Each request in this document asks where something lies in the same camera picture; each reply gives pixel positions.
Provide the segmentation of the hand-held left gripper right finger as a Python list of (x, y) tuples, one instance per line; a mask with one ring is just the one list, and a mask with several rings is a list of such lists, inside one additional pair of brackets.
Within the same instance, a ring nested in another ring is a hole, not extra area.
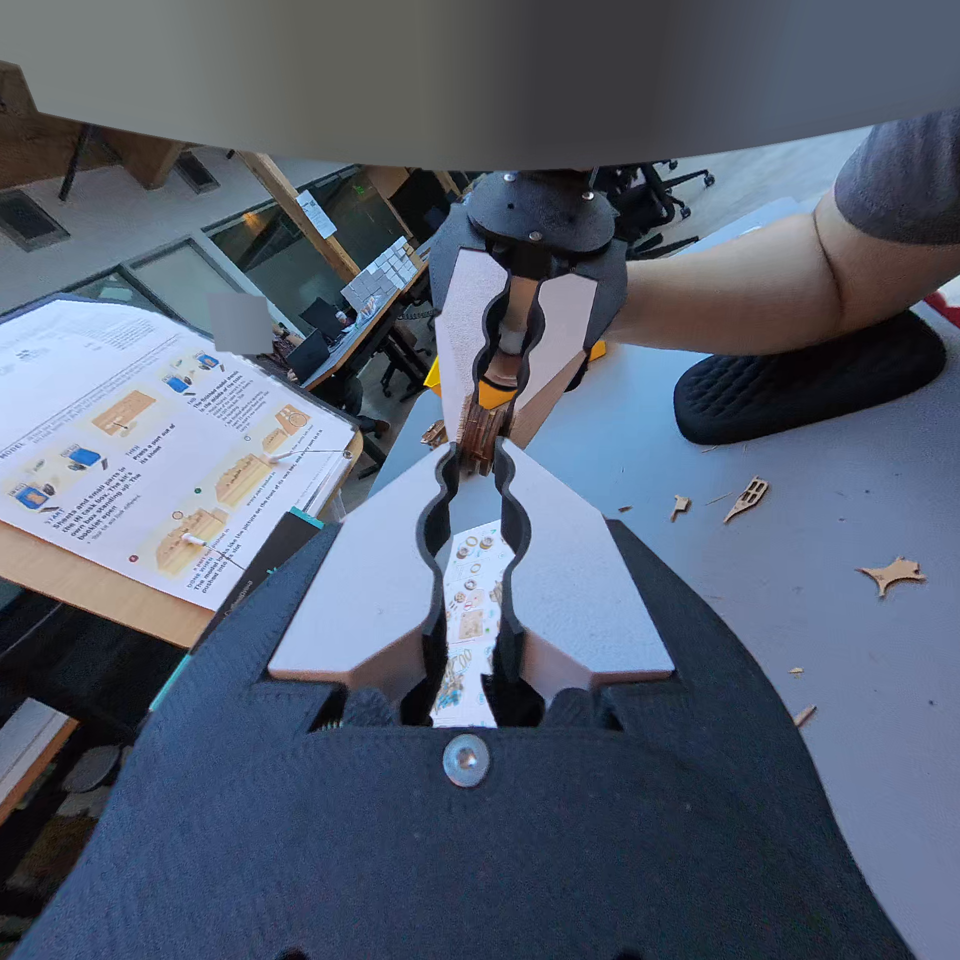
[(536, 725), (565, 690), (669, 678), (674, 661), (604, 514), (506, 438), (494, 480), (513, 553), (486, 678), (496, 725)]

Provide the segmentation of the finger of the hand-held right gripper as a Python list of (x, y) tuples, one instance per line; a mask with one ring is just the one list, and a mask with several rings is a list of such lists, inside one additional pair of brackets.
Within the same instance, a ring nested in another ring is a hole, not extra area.
[(441, 409), (450, 442), (462, 441), (478, 392), (477, 364), (491, 344), (490, 323), (509, 293), (510, 275), (485, 251), (461, 249), (435, 319)]
[(577, 273), (539, 284), (521, 366), (522, 387), (511, 407), (511, 440), (526, 448), (587, 359), (587, 332), (597, 282)]

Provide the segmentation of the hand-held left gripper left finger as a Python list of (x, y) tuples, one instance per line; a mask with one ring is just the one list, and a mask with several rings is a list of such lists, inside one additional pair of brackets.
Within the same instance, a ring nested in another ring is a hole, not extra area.
[(431, 726), (449, 654), (443, 570), (458, 448), (446, 443), (342, 522), (285, 630), (271, 679), (379, 690), (402, 723)]

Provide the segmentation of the small wooden model assembly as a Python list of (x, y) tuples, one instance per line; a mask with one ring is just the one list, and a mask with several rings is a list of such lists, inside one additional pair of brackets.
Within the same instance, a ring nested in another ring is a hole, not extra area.
[(474, 399), (464, 402), (456, 430), (450, 435), (463, 477), (491, 472), (497, 439), (509, 430), (511, 414), (511, 401), (492, 409)]

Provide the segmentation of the person's right forearm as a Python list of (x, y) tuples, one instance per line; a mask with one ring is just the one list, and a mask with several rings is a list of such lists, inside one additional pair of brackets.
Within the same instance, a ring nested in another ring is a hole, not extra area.
[(823, 195), (710, 248), (628, 264), (606, 341), (719, 355), (781, 354), (875, 326), (959, 272), (959, 246), (888, 242)]

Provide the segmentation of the grey desk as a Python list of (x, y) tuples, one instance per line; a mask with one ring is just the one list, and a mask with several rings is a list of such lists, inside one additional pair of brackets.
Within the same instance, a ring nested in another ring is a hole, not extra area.
[[(705, 355), (610, 345), (529, 454), (713, 608), (791, 717), (816, 705), (798, 734), (872, 892), (918, 958), (958, 958), (958, 329), (916, 313), (945, 364), (901, 399), (694, 442), (674, 391)], [(927, 582), (879, 599), (856, 568), (899, 556)]]

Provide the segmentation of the stack of white boxes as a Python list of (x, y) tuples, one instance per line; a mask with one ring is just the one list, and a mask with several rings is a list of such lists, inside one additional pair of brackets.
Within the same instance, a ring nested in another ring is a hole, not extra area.
[(376, 313), (394, 294), (415, 282), (424, 265), (414, 246), (401, 237), (343, 287), (342, 296), (356, 313)]

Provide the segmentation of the white booklet with gold rings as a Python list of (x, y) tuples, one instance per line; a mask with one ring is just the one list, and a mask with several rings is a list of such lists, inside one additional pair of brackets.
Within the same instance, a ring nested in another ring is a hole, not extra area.
[(513, 557), (501, 534), (500, 520), (453, 534), (443, 575), (449, 647), (496, 641), (503, 575)]

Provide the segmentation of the black laptop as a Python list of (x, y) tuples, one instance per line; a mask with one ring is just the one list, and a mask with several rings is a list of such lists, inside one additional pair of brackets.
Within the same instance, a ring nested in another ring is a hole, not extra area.
[(300, 345), (291, 350), (287, 363), (295, 381), (306, 384), (330, 359), (330, 345), (325, 333), (315, 329)]

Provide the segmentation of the white paper notice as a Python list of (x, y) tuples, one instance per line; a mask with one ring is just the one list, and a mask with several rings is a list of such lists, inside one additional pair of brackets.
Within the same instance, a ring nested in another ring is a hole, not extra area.
[(296, 201), (322, 239), (328, 240), (337, 232), (336, 224), (309, 189), (297, 194)]

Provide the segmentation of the pointed slotted wooden scrap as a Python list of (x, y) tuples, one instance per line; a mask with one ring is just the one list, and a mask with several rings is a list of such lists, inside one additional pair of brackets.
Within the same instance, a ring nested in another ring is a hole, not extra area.
[(738, 495), (738, 498), (736, 498), (735, 502), (726, 513), (723, 523), (728, 524), (734, 518), (759, 505), (769, 489), (770, 484), (767, 480), (760, 476), (753, 476), (750, 480), (750, 483)]

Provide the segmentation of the wooden board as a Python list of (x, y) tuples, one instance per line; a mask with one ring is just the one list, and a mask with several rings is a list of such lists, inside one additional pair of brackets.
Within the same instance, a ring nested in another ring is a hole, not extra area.
[(359, 435), (309, 430), (276, 454), (204, 454), (172, 427), (65, 489), (66, 472), (2, 482), (2, 578), (190, 647), (254, 555), (300, 509), (316, 520), (359, 453)]

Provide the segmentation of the printed instruction sheet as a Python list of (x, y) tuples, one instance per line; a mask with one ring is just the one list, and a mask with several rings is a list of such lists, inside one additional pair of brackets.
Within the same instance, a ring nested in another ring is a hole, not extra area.
[(60, 297), (2, 320), (2, 522), (211, 612), (284, 515), (321, 510), (355, 435), (149, 310)]

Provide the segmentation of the star-shaped wooden scrap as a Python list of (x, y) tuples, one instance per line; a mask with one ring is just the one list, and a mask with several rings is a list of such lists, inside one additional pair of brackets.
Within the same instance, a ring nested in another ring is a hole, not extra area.
[(904, 556), (898, 556), (881, 567), (857, 567), (855, 570), (873, 582), (878, 599), (885, 599), (889, 591), (897, 584), (925, 584), (928, 582), (928, 577), (921, 569), (921, 564)]

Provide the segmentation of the grey shirt sleeve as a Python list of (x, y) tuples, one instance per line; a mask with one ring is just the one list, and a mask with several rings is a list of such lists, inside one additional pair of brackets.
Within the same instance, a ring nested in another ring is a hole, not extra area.
[(860, 233), (916, 246), (959, 243), (959, 109), (875, 126), (833, 187)]

